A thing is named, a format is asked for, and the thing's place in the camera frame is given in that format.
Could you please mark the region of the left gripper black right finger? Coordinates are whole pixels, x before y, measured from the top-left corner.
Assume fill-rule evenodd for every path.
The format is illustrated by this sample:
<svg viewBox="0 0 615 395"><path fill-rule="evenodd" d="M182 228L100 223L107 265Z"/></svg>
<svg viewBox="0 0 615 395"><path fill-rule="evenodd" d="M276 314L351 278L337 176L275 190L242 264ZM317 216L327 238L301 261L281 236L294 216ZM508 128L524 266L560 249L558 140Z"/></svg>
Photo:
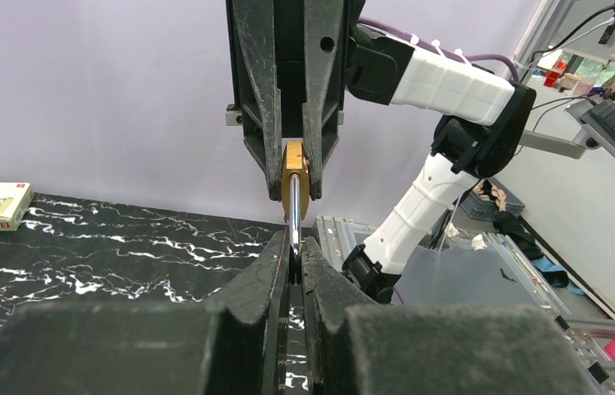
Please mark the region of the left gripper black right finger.
<svg viewBox="0 0 615 395"><path fill-rule="evenodd" d="M336 272L313 238L301 250L313 394L596 394L540 309L382 305Z"/></svg>

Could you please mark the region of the small brass padlock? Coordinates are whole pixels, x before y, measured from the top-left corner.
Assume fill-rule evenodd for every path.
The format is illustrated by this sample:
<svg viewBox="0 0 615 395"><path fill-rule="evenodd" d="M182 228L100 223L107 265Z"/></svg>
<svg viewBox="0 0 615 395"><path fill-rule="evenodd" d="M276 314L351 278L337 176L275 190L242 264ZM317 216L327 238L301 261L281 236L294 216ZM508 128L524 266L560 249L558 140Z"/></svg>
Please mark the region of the small brass padlock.
<svg viewBox="0 0 615 395"><path fill-rule="evenodd" d="M310 201L308 160L301 140L288 140L282 167L282 205L294 259L301 255L302 225Z"/></svg>

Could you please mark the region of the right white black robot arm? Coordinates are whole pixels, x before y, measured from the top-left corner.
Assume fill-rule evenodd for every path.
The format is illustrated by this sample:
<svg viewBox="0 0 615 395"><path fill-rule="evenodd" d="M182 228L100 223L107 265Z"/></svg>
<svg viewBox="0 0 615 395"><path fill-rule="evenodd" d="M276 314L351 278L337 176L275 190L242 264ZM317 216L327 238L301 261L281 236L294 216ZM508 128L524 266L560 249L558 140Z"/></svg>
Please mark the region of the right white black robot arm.
<svg viewBox="0 0 615 395"><path fill-rule="evenodd" d="M345 95L409 105L441 118L422 170L381 225L342 265L375 301L390 301L412 251L439 219L515 153L536 94L451 53L368 21L361 1L229 1L234 99L268 196L284 207L288 279L302 281L301 222L323 194Z"/></svg>

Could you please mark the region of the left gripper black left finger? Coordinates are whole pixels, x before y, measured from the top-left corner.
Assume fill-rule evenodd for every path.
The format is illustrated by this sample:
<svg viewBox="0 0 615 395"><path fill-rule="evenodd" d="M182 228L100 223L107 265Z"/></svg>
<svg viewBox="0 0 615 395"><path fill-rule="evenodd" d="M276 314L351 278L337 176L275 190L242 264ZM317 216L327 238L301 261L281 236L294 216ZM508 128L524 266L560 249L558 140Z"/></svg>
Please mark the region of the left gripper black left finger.
<svg viewBox="0 0 615 395"><path fill-rule="evenodd" d="M279 394L288 238L201 302L53 302L0 333L0 394Z"/></svg>

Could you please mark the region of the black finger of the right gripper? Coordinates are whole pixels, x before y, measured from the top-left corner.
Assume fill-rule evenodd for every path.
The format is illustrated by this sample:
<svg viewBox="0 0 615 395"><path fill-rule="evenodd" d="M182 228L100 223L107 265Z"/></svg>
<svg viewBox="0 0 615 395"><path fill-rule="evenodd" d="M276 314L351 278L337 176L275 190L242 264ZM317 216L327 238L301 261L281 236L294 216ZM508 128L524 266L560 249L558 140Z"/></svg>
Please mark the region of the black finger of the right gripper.
<svg viewBox="0 0 615 395"><path fill-rule="evenodd" d="M234 106L241 112L245 147L272 201L282 189L282 98L278 84L281 1L227 1Z"/></svg>
<svg viewBox="0 0 615 395"><path fill-rule="evenodd" d="M309 159L310 197L322 197L324 167L338 142L338 112L343 107L343 81L351 26L363 1L304 2L305 103L303 139Z"/></svg>

